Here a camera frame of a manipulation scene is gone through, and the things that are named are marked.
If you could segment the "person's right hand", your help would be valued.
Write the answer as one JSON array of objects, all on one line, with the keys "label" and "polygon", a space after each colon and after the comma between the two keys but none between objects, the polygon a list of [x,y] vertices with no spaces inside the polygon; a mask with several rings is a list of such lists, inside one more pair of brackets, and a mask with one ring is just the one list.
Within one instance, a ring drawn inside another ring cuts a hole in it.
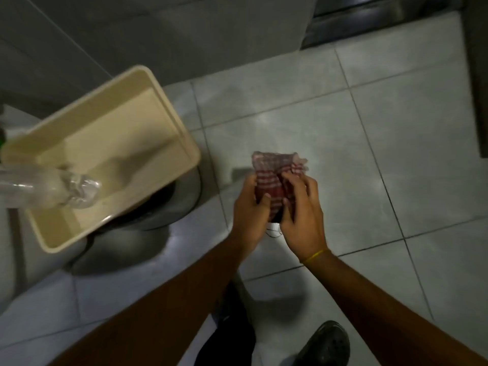
[{"label": "person's right hand", "polygon": [[324,214],[319,199],[318,184],[314,178],[285,174],[294,186],[296,196],[295,216],[290,215],[289,204],[283,201],[280,223],[286,244],[299,262],[317,251],[328,248],[324,229]]}]

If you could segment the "person's left hand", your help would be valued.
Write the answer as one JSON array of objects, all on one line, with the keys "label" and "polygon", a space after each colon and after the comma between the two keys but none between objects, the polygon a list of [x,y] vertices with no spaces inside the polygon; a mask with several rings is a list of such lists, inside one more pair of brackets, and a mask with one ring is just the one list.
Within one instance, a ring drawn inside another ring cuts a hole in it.
[{"label": "person's left hand", "polygon": [[255,197],[257,175],[250,174],[243,182],[241,193],[235,201],[233,225],[229,237],[242,247],[242,259],[247,258],[263,238],[269,217],[259,217]]}]

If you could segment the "red striped cloth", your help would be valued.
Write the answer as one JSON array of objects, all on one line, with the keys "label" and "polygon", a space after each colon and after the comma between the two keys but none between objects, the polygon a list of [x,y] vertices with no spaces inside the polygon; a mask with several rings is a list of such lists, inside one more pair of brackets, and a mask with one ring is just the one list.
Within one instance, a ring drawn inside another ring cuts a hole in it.
[{"label": "red striped cloth", "polygon": [[258,201],[264,193],[271,196],[271,212],[265,235],[276,239],[282,235],[280,227],[272,227],[281,223],[284,207],[282,202],[282,173],[301,173],[307,171],[307,162],[298,153],[280,154],[256,151],[252,154],[252,165],[257,175],[255,197]]}]

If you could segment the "person's right forearm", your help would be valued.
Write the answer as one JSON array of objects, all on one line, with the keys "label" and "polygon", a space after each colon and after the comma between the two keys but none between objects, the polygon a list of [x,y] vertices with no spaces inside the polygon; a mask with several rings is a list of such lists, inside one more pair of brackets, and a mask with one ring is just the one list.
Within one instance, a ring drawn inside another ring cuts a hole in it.
[{"label": "person's right forearm", "polygon": [[332,252],[305,266],[332,296],[381,366],[488,366]]}]

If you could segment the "person's left forearm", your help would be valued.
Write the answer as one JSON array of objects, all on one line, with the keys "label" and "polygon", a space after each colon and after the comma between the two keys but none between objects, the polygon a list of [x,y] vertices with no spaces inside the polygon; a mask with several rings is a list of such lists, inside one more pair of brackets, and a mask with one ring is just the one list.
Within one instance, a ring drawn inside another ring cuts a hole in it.
[{"label": "person's left forearm", "polygon": [[48,366],[176,366],[250,248],[228,236]]}]

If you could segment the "yellow wrist thread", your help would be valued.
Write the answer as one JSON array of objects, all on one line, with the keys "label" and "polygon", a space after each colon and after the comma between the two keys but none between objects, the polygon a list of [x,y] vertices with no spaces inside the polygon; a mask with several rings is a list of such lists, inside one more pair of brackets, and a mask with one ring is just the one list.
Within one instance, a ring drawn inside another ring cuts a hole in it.
[{"label": "yellow wrist thread", "polygon": [[321,256],[323,256],[323,255],[327,255],[327,254],[329,254],[329,253],[331,253],[330,249],[328,249],[328,248],[322,249],[322,250],[320,250],[320,251],[315,252],[315,253],[314,253],[314,254],[312,254],[310,257],[308,257],[308,258],[306,258],[306,259],[304,259],[304,260],[300,261],[300,264],[307,266],[307,265],[308,265],[308,264],[310,264],[312,261],[314,261],[316,258],[321,257]]}]

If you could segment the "dark round metal basin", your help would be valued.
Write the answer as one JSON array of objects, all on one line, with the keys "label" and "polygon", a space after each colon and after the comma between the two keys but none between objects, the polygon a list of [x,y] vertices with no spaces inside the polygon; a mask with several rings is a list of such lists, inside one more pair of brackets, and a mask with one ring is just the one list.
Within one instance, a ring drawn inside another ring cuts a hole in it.
[{"label": "dark round metal basin", "polygon": [[107,222],[94,234],[100,235],[117,229],[150,231],[169,226],[197,206],[202,191],[202,175],[199,167],[195,167],[138,206]]}]

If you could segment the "person's dark trouser leg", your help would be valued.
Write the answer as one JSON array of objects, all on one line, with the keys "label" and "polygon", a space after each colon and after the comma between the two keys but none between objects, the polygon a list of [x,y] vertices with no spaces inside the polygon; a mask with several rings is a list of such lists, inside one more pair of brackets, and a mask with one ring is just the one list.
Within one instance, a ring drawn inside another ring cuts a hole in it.
[{"label": "person's dark trouser leg", "polygon": [[211,316],[216,329],[194,366],[252,366],[256,335],[234,282],[227,285]]}]

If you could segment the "black perforated clog shoe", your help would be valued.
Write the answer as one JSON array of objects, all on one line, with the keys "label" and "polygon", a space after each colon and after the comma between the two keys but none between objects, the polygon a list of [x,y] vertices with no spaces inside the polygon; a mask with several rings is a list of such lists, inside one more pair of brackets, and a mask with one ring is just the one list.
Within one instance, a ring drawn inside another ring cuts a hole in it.
[{"label": "black perforated clog shoe", "polygon": [[347,366],[350,341],[336,321],[324,322],[295,357],[292,366]]}]

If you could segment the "beige plastic tub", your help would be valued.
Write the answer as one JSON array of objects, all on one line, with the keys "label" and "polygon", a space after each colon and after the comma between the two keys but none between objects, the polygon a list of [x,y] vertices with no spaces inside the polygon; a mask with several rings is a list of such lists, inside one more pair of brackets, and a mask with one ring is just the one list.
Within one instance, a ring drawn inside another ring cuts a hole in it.
[{"label": "beige plastic tub", "polygon": [[195,168],[201,152],[152,71],[131,67],[42,120],[0,150],[3,165],[32,164],[101,183],[94,206],[25,213],[55,254],[146,201]]}]

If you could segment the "metal door threshold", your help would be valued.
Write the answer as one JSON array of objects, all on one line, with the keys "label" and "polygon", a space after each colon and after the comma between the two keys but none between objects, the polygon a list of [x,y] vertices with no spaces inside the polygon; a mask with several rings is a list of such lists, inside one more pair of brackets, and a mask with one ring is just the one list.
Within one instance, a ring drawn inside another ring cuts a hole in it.
[{"label": "metal door threshold", "polygon": [[464,0],[317,0],[300,49],[458,10]]}]

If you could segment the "clear plastic bottle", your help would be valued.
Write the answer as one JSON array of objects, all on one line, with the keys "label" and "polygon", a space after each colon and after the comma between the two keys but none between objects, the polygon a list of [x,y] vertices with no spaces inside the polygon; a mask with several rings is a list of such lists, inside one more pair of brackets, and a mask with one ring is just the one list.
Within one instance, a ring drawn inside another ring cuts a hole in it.
[{"label": "clear plastic bottle", "polygon": [[7,208],[92,206],[101,182],[88,175],[29,164],[0,165],[0,202]]}]

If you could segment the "dark door frame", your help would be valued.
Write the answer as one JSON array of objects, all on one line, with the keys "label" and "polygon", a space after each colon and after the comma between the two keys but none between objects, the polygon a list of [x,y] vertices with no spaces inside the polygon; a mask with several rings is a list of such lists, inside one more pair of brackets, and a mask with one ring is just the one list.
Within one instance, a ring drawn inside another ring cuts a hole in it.
[{"label": "dark door frame", "polygon": [[488,0],[463,0],[461,20],[479,152],[488,159]]}]

